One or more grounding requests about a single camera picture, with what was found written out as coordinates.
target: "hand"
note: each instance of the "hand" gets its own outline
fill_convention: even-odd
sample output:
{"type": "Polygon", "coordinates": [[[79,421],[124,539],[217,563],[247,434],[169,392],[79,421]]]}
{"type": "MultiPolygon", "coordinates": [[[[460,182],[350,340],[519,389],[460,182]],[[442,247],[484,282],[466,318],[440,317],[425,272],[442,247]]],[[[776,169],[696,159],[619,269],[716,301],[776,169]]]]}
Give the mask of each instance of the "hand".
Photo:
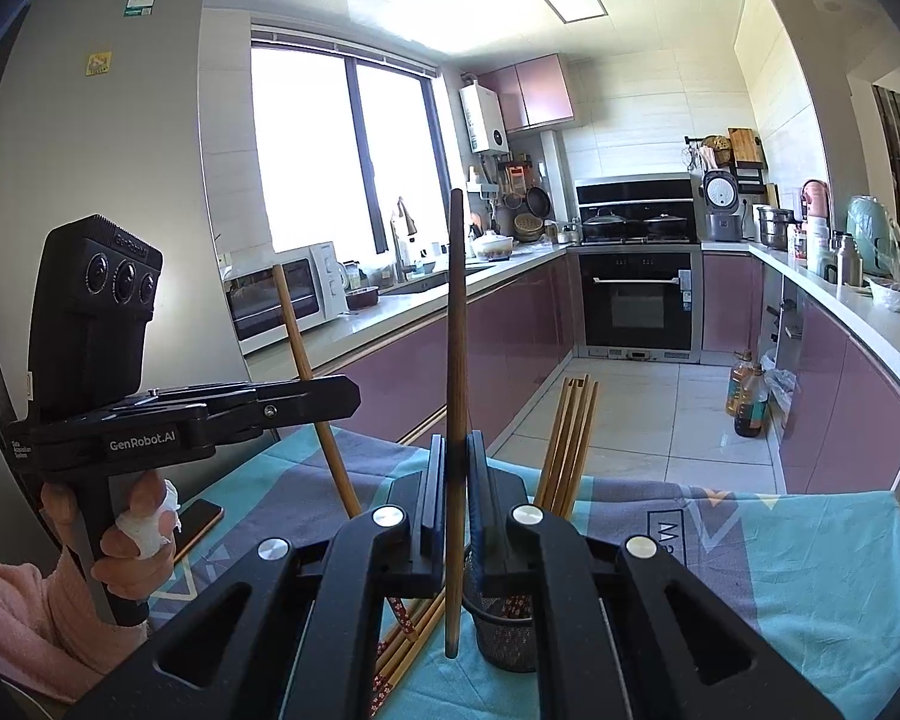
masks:
{"type": "MultiPolygon", "coordinates": [[[[163,504],[167,494],[163,477],[156,471],[146,471],[130,490],[130,510],[138,517],[149,517],[163,504]]],[[[77,498],[64,485],[43,485],[40,500],[48,517],[53,520],[56,532],[66,546],[74,544],[73,524],[77,519],[77,498]]],[[[146,560],[137,560],[140,550],[126,533],[116,525],[110,526],[100,539],[100,547],[104,555],[93,564],[90,575],[106,585],[114,595],[132,601],[142,601],[151,592],[170,579],[173,573],[173,527],[176,518],[173,512],[160,515],[158,528],[160,533],[170,538],[160,551],[146,560]]]]}

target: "pink sleeve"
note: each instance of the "pink sleeve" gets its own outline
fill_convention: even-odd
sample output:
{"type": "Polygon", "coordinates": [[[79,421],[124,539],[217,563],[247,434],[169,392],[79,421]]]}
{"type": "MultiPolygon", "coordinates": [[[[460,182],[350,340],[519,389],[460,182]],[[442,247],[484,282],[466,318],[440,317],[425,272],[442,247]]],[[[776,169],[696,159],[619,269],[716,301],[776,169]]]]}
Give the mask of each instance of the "pink sleeve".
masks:
{"type": "Polygon", "coordinates": [[[146,639],[146,624],[98,620],[64,550],[47,579],[33,565],[0,565],[0,673],[71,704],[146,639]]]}

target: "camera lens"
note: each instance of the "camera lens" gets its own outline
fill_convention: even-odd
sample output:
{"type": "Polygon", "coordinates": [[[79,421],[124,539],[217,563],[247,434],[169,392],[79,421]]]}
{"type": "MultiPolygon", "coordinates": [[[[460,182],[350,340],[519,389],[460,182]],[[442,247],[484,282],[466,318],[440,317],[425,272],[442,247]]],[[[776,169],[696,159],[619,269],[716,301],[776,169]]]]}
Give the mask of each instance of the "camera lens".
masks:
{"type": "Polygon", "coordinates": [[[133,263],[123,261],[120,268],[117,268],[117,275],[113,279],[113,296],[117,298],[118,303],[126,303],[130,300],[133,293],[133,279],[136,278],[137,271],[133,263]]]}
{"type": "Polygon", "coordinates": [[[108,271],[106,255],[94,254],[87,265],[87,289],[94,295],[103,289],[106,284],[106,271],[108,271]]]}
{"type": "Polygon", "coordinates": [[[151,301],[151,298],[154,296],[154,287],[156,287],[154,276],[152,276],[152,274],[145,274],[143,281],[140,282],[141,303],[146,304],[151,301]]]}

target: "faucet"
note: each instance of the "faucet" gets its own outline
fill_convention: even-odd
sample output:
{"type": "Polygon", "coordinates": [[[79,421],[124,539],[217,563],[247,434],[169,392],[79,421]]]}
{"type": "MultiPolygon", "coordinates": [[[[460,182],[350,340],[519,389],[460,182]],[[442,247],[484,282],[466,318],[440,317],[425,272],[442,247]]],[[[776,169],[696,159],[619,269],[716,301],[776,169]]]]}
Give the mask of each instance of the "faucet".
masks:
{"type": "Polygon", "coordinates": [[[391,236],[394,238],[394,270],[396,271],[396,280],[398,284],[405,282],[407,280],[407,274],[413,270],[413,265],[405,263],[400,254],[400,237],[396,231],[397,220],[399,220],[399,218],[403,218],[406,222],[407,237],[416,235],[416,224],[413,222],[413,217],[410,215],[410,212],[407,211],[407,205],[403,201],[403,197],[397,198],[396,210],[391,214],[391,236]]]}

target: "kitchen counter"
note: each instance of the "kitchen counter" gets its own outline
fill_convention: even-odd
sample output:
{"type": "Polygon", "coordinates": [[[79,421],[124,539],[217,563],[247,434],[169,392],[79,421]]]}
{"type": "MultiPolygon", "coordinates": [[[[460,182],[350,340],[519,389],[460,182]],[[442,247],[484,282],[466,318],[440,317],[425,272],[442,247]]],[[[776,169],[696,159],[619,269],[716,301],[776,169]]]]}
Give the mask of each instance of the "kitchen counter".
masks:
{"type": "Polygon", "coordinates": [[[875,308],[874,300],[869,295],[824,281],[807,271],[787,252],[772,250],[754,242],[703,242],[701,247],[704,252],[749,253],[779,271],[845,324],[900,382],[900,314],[875,308]]]}
{"type": "MultiPolygon", "coordinates": [[[[509,260],[492,265],[466,277],[467,296],[492,289],[530,269],[562,256],[566,245],[549,242],[520,244],[509,260]]],[[[417,295],[381,295],[370,308],[343,314],[331,322],[303,333],[303,343],[314,369],[327,365],[378,338],[437,314],[447,306],[447,285],[417,295]]],[[[247,368],[253,381],[279,381],[296,376],[290,343],[279,341],[247,355],[247,368]]]]}

